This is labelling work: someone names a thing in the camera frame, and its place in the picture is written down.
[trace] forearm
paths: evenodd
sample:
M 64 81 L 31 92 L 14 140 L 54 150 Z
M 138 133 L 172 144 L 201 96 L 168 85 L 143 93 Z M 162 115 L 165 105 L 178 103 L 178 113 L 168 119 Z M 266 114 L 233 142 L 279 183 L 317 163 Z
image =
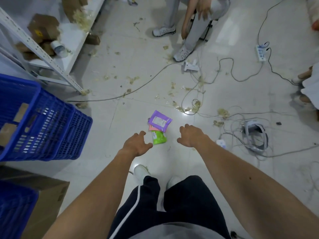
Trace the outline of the forearm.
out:
M 195 146 L 243 227 L 255 239 L 310 238 L 319 219 L 292 193 L 204 135 Z
M 192 15 L 196 9 L 198 1 L 199 0 L 189 0 L 183 26 L 186 26 L 189 23 L 190 19 L 192 18 Z
M 121 149 L 57 218 L 43 239 L 105 239 L 120 205 L 133 159 L 132 153 Z

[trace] blue plastic crate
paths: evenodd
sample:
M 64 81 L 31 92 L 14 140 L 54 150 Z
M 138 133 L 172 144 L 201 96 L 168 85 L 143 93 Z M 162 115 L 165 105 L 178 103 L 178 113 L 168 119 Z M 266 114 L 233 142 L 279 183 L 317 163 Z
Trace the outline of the blue plastic crate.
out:
M 67 135 L 58 151 L 59 159 L 77 159 L 82 152 L 93 120 L 75 109 Z
M 38 200 L 38 192 L 0 180 L 1 239 L 19 239 Z
M 29 104 L 20 123 L 13 119 L 22 103 Z M 59 153 L 76 111 L 34 81 L 0 74 L 0 128 L 17 125 L 0 161 L 65 159 Z

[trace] white shelf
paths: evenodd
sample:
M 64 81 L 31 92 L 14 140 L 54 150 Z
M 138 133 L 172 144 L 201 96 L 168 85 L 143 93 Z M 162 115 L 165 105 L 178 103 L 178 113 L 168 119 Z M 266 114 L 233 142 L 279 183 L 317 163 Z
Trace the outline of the white shelf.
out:
M 104 0 L 88 0 L 88 5 L 84 6 L 84 9 L 91 14 L 91 25 L 93 25 L 103 2 Z M 65 23 L 60 23 L 59 28 L 61 30 L 61 43 L 64 44 L 66 48 L 71 50 L 72 54 L 69 54 L 66 58 L 61 59 L 56 57 L 53 59 L 56 64 L 58 64 L 62 69 L 65 70 L 66 73 L 69 74 L 88 33 L 80 30 L 76 24 L 72 24 L 68 20 L 65 21 Z M 50 68 L 40 59 L 31 60 L 29 63 L 42 68 Z

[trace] chair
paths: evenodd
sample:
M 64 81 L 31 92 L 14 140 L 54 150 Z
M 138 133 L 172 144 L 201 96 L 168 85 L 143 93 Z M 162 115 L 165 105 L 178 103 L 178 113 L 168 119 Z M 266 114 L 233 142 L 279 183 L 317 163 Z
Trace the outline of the chair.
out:
M 193 22 L 194 22 L 194 18 L 192 18 L 192 19 L 190 20 L 191 23 L 192 23 L 192 25 L 190 26 L 190 29 L 192 29 Z M 207 25 L 207 28 L 206 28 L 206 30 L 205 30 L 206 33 L 204 32 L 204 33 L 205 33 L 204 38 L 200 37 L 199 40 L 208 42 L 208 40 L 206 39 L 206 37 L 207 37 L 207 34 L 208 34 L 208 32 L 209 32 L 209 29 L 210 29 L 210 28 L 213 28 L 212 22 L 213 22 L 213 20 L 211 20 L 211 21 L 209 22 L 209 24 Z

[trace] gray shirt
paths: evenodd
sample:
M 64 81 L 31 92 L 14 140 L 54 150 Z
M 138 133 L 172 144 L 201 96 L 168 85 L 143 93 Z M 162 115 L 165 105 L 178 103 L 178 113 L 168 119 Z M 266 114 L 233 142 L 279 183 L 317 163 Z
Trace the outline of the gray shirt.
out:
M 225 239 L 217 232 L 185 222 L 174 222 L 153 226 L 130 239 Z

